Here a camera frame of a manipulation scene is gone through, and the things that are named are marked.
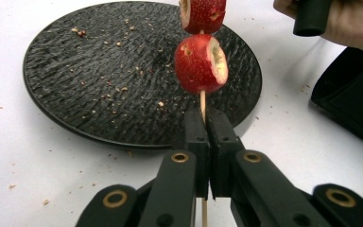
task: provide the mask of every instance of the screw hole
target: screw hole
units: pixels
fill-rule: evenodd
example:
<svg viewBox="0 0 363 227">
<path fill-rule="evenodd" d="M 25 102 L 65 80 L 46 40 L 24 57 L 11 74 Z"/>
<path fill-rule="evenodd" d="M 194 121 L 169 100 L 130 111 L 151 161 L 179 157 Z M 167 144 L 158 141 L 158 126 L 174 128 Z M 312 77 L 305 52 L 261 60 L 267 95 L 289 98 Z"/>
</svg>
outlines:
<svg viewBox="0 0 363 227">
<path fill-rule="evenodd" d="M 185 153 L 174 153 L 172 155 L 172 160 L 175 163 L 185 163 L 188 160 L 188 155 Z"/>
<path fill-rule="evenodd" d="M 293 220 L 299 226 L 311 226 L 311 220 L 307 216 L 305 216 L 303 214 L 295 215 Z"/>
<path fill-rule="evenodd" d="M 328 188 L 326 190 L 326 197 L 329 201 L 343 207 L 351 208 L 355 207 L 356 204 L 355 199 L 350 194 L 340 189 Z"/>
<path fill-rule="evenodd" d="M 122 206 L 128 200 L 128 194 L 122 190 L 114 190 L 108 193 L 102 203 L 108 208 L 116 208 Z"/>
<path fill-rule="evenodd" d="M 261 162 L 261 159 L 261 156 L 256 153 L 247 152 L 246 154 L 244 154 L 244 160 L 251 163 L 259 163 Z"/>
</svg>

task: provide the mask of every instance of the black object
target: black object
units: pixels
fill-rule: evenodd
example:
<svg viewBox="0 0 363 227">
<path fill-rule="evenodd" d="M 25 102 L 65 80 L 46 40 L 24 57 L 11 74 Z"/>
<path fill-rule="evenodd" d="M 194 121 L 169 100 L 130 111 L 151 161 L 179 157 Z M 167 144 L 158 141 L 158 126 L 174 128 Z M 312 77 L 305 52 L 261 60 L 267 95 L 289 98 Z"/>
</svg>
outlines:
<svg viewBox="0 0 363 227">
<path fill-rule="evenodd" d="M 311 99 L 363 139 L 363 51 L 346 48 L 322 74 Z"/>
<path fill-rule="evenodd" d="M 300 0 L 293 34 L 319 36 L 325 32 L 332 0 Z"/>
<path fill-rule="evenodd" d="M 223 112 L 210 109 L 206 115 L 206 130 L 198 110 L 185 116 L 185 121 L 189 122 L 186 149 L 165 155 L 157 178 L 137 190 L 136 201 L 130 201 L 134 209 L 130 209 L 125 197 L 112 198 L 111 203 L 122 201 L 125 206 L 111 208 L 102 196 L 95 196 L 77 226 L 194 226 L 195 191 L 197 195 L 204 193 L 196 185 L 202 181 L 208 184 L 206 175 L 216 179 L 212 183 L 214 197 L 232 199 L 231 209 L 237 226 L 363 226 L 363 199 L 353 191 L 324 184 L 315 188 L 313 196 L 303 193 L 265 154 L 244 149 Z M 199 141 L 199 147 L 206 146 L 190 152 L 189 148 L 196 144 L 191 140 L 194 137 Z M 199 159 L 206 156 L 210 157 L 209 174 L 205 172 L 208 168 L 199 164 Z M 118 193 L 120 187 L 124 185 L 114 185 L 103 191 L 109 198 L 113 191 Z M 116 217 L 132 219 L 133 224 L 115 224 L 114 217 L 103 215 L 109 210 L 115 210 Z"/>
<path fill-rule="evenodd" d="M 173 70 L 175 49 L 187 36 L 176 6 L 114 2 L 80 9 L 31 43 L 26 88 L 47 116 L 77 134 L 122 148 L 171 148 L 184 129 L 183 114 L 199 101 Z M 260 96 L 260 66 L 226 26 L 214 36 L 226 54 L 229 80 L 207 105 L 237 126 Z"/>
</svg>

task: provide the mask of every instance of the white surface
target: white surface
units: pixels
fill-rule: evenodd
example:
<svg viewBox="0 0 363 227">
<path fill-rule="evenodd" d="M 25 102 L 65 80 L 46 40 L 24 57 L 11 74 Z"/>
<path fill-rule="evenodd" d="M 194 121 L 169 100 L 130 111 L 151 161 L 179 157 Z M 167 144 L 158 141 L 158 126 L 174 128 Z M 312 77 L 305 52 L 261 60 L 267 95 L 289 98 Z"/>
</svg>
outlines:
<svg viewBox="0 0 363 227">
<path fill-rule="evenodd" d="M 73 226 L 100 189 L 138 188 L 156 176 L 161 152 L 134 151 L 130 158 L 74 135 L 41 113 L 23 82 L 24 54 L 44 27 L 104 2 L 0 0 L 0 226 Z M 317 184 L 337 183 L 363 197 L 363 141 L 309 104 L 314 84 L 343 47 L 296 37 L 293 23 L 271 0 L 228 0 L 224 24 L 251 47 L 264 80 L 256 108 L 236 133 L 298 188 L 311 193 Z M 209 225 L 235 226 L 229 200 L 210 201 Z"/>
</svg>

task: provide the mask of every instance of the apple piece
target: apple piece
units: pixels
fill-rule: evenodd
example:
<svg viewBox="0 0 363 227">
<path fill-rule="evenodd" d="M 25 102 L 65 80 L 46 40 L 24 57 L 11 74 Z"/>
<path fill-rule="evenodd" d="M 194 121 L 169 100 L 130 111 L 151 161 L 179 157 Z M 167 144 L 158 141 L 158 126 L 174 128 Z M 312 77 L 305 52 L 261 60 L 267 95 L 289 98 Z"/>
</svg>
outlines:
<svg viewBox="0 0 363 227">
<path fill-rule="evenodd" d="M 226 0 L 180 0 L 182 28 L 190 34 L 218 31 L 225 17 Z"/>
<path fill-rule="evenodd" d="M 225 53 L 216 38 L 197 34 L 185 38 L 175 52 L 175 72 L 186 91 L 206 94 L 221 88 L 228 80 Z"/>
</svg>

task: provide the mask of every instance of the apple flesh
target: apple flesh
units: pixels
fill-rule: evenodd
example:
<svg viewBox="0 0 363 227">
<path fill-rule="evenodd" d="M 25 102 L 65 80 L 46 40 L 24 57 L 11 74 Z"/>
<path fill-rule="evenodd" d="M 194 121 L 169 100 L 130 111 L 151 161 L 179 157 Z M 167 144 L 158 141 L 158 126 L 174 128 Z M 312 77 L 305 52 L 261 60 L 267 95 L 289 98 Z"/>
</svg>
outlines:
<svg viewBox="0 0 363 227">
<path fill-rule="evenodd" d="M 176 49 L 174 60 L 179 83 L 190 93 L 211 94 L 228 80 L 225 54 L 211 35 L 197 34 L 184 39 Z"/>
<path fill-rule="evenodd" d="M 225 17 L 226 0 L 180 0 L 182 28 L 190 34 L 218 31 Z"/>
</svg>

